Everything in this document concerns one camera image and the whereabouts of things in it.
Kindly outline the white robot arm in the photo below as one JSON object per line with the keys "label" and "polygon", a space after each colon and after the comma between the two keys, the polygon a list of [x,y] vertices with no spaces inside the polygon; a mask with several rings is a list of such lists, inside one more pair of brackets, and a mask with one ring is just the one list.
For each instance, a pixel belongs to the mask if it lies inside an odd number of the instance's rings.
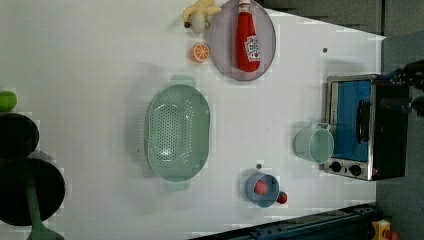
{"label": "white robot arm", "polygon": [[[424,90],[424,60],[407,64],[404,68],[394,70],[383,77],[385,83],[390,86],[413,87]],[[423,96],[401,97],[382,99],[381,106],[387,109],[394,109],[405,113],[415,112],[418,116],[424,116]]]}

